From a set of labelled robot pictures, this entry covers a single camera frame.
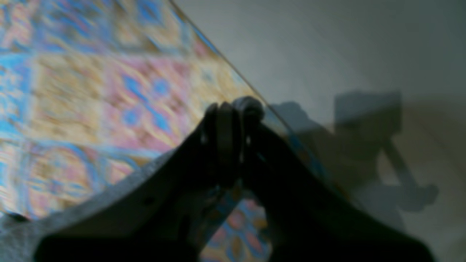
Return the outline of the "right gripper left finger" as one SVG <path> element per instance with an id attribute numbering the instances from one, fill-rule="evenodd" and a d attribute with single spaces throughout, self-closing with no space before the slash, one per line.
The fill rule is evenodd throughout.
<path id="1" fill-rule="evenodd" d="M 197 260 L 226 219 L 217 207 L 239 179 L 242 117 L 212 104 L 185 141 L 160 162 L 53 217 L 35 262 Z"/>

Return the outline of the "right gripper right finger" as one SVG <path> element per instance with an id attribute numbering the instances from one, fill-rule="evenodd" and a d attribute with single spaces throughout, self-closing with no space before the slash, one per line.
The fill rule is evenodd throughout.
<path id="1" fill-rule="evenodd" d="M 321 182 L 262 120 L 261 102 L 233 101 L 245 134 L 244 186 L 264 206 L 271 262 L 433 262 L 423 242 L 383 225 Z"/>

